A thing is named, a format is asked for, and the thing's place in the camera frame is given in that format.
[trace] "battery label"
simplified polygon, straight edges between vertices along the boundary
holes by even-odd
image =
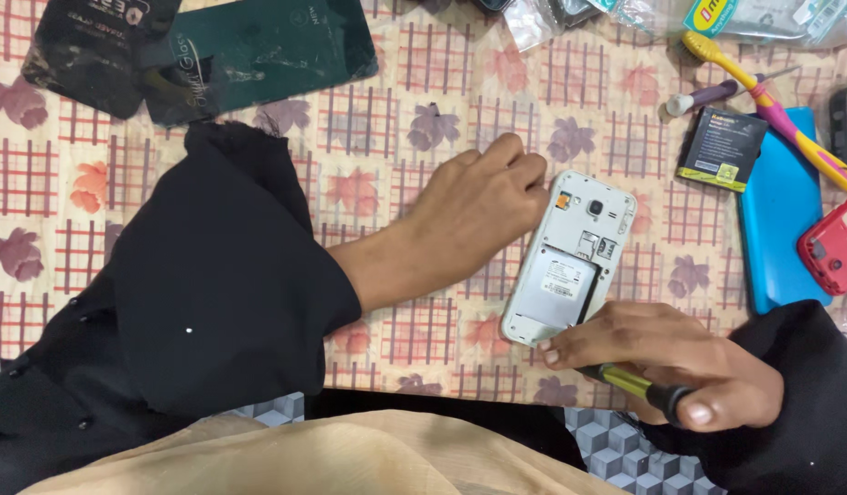
[[[553,260],[542,277],[542,290],[558,294],[570,300],[579,296],[582,272],[571,265]]]

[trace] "black sleeve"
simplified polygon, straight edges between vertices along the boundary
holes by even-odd
[[[784,377],[778,420],[765,428],[692,433],[642,424],[673,454],[698,456],[730,493],[847,493],[847,338],[806,300],[748,322],[731,339]]]
[[[193,125],[110,262],[121,347],[155,411],[203,417],[322,388],[322,338],[360,317],[312,235],[285,139]]]

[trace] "plaid tablecloth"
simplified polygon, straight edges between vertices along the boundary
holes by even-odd
[[[183,8],[215,3],[186,0]],[[184,130],[153,126],[144,108],[119,121],[17,79],[44,7],[0,0],[4,358],[33,344],[91,281],[158,177],[185,155]],[[515,132],[546,157],[550,177],[573,168],[638,198],[610,298],[664,301],[720,335],[748,319],[736,199],[674,178],[689,118],[659,112],[671,94],[720,82],[723,71],[710,64],[678,71],[664,41],[606,18],[519,53],[501,20],[463,0],[363,0],[363,7],[379,74],[224,115],[279,122],[317,241],[332,246],[386,226],[439,163]],[[786,107],[822,108],[830,87],[847,77],[847,48],[724,48],[749,72],[802,64],[769,84]],[[730,108],[753,106],[742,96]],[[825,208],[845,197],[828,184],[823,190]],[[526,236],[467,281],[336,332],[325,342],[326,385],[623,407],[611,388],[552,372],[528,347],[501,339],[500,314],[527,245]],[[847,330],[847,296],[830,310]]]

